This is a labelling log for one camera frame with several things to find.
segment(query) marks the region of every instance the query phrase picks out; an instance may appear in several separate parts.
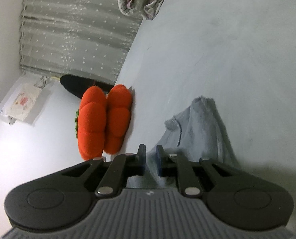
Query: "orange plush toy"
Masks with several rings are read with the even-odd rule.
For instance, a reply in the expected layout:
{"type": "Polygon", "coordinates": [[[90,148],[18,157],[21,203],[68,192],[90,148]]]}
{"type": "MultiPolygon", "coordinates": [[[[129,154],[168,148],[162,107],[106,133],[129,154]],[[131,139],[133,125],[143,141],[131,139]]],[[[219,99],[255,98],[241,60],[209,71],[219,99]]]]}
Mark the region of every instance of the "orange plush toy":
{"type": "Polygon", "coordinates": [[[77,139],[81,157],[101,157],[103,151],[121,149],[130,122],[132,96],[124,85],[116,85],[107,98],[97,86],[83,95],[77,117],[77,139]]]}

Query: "sheer curtain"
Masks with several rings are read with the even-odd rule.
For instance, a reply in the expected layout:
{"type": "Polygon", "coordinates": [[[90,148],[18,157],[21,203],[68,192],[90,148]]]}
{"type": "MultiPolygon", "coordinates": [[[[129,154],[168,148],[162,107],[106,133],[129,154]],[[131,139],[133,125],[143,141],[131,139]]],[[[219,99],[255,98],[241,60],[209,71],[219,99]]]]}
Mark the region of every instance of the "sheer curtain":
{"type": "Polygon", "coordinates": [[[114,84],[140,26],[115,0],[25,0],[21,68],[114,84]]]}

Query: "metal rivet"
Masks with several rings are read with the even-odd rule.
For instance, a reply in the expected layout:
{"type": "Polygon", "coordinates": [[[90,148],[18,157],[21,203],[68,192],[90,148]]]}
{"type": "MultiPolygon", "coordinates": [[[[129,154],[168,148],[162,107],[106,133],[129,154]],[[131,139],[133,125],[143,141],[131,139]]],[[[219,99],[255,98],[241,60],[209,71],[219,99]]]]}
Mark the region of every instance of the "metal rivet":
{"type": "Polygon", "coordinates": [[[113,188],[111,188],[111,187],[100,187],[97,190],[97,193],[100,194],[100,195],[109,195],[109,194],[113,193],[113,188]]]}
{"type": "Polygon", "coordinates": [[[185,189],[185,194],[189,196],[195,196],[198,195],[201,191],[196,187],[188,187],[185,189]]]}

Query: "wire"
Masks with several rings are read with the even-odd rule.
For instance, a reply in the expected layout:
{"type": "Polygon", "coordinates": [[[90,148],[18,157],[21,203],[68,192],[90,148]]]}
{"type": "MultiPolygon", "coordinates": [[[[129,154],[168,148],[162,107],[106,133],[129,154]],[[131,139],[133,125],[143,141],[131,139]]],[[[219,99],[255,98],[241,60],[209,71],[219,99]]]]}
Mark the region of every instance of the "wire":
{"type": "Polygon", "coordinates": [[[43,80],[43,85],[42,86],[37,86],[37,84],[35,84],[36,87],[43,89],[45,88],[46,84],[47,84],[47,76],[43,76],[40,78],[40,81],[43,80]]]}

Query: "gray ribbed surface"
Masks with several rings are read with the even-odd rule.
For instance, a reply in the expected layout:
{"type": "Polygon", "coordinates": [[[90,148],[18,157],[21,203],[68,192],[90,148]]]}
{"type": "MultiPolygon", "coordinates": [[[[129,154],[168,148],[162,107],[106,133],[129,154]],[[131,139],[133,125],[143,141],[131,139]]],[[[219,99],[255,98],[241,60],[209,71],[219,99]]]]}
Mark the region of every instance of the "gray ribbed surface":
{"type": "Polygon", "coordinates": [[[176,189],[124,189],[114,199],[100,200],[87,218],[63,231],[34,234],[14,229],[6,239],[189,238],[289,239],[284,227],[262,233],[241,231],[217,220],[198,199],[176,189]]]}

